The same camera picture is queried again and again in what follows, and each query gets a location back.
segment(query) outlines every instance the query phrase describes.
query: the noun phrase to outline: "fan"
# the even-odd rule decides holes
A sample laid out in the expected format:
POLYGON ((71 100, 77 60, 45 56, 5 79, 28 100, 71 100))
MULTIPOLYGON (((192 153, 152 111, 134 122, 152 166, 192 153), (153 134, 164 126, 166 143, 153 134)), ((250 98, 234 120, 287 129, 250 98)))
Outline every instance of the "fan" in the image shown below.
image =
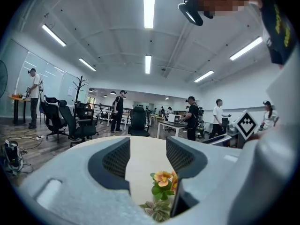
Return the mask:
POLYGON ((5 92, 8 84, 8 70, 6 69, 5 63, 0 60, 0 98, 5 92))

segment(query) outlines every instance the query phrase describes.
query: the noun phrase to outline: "white t-shirt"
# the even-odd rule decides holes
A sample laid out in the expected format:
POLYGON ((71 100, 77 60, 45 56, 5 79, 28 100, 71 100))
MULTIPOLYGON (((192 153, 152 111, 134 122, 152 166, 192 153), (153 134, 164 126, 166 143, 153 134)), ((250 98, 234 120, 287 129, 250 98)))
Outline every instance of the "white t-shirt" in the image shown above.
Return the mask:
POLYGON ((38 85, 39 85, 39 74, 35 74, 35 76, 33 77, 33 84, 32 84, 32 86, 34 85, 34 84, 37 84, 37 87, 35 87, 32 91, 31 91, 31 93, 30 93, 30 96, 31 96, 31 98, 38 98, 38 95, 39 95, 39 89, 38 89, 38 85))
MULTIPOLYGON (((222 122, 222 114, 223 114, 223 109, 218 106, 215 106, 214 111, 212 112, 212 115, 216 115, 216 117, 218 118, 218 120, 220 122, 222 122)), ((215 116, 214 116, 213 124, 219 124, 219 122, 217 121, 215 116)))
POLYGON ((264 130, 267 130, 271 127, 274 126, 274 122, 275 122, 275 119, 277 118, 277 112, 275 110, 272 111, 272 115, 271 117, 269 118, 269 112, 268 111, 265 111, 264 115, 263 115, 263 122, 264 122, 264 125, 263 125, 263 129, 264 130))

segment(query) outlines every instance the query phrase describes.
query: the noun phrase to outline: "window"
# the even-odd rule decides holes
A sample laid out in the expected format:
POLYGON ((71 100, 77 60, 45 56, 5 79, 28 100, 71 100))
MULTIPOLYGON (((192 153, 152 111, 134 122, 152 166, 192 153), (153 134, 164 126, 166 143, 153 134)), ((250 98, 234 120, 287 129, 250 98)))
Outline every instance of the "window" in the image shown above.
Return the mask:
POLYGON ((96 99, 94 97, 88 97, 86 103, 91 104, 91 108, 94 109, 94 104, 96 103, 96 99))

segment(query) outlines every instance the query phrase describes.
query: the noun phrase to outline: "black t-shirt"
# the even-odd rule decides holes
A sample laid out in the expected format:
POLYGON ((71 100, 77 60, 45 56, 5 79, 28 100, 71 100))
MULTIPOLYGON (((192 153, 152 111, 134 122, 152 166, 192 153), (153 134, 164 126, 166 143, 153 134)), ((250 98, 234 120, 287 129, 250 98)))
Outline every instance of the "black t-shirt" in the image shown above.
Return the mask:
POLYGON ((197 104, 196 103, 192 104, 189 107, 188 112, 192 114, 192 117, 189 120, 187 120, 187 126, 189 128, 193 128, 198 121, 199 108, 197 104))
POLYGON ((123 112, 123 101, 124 99, 120 96, 116 97, 115 103, 117 103, 117 111, 123 112))
POLYGON ((262 0, 262 21, 267 33, 263 38, 273 63, 284 65, 297 42, 295 30, 274 0, 262 0))

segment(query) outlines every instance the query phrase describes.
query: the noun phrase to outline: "orange flower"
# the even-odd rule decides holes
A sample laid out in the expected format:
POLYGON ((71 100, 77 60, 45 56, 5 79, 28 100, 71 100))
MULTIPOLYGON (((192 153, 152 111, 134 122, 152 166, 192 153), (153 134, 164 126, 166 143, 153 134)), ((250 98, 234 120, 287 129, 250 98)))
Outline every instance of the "orange flower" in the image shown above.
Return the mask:
POLYGON ((174 193, 176 193, 177 185, 178 185, 178 176, 177 176, 177 175, 174 175, 173 178, 172 178, 172 187, 171 187, 171 190, 172 190, 174 193))
POLYGON ((167 186, 169 183, 169 178, 171 178, 171 177, 172 177, 172 175, 168 172, 157 172, 154 175, 154 179, 155 179, 155 181, 159 181, 158 185, 160 187, 167 186))

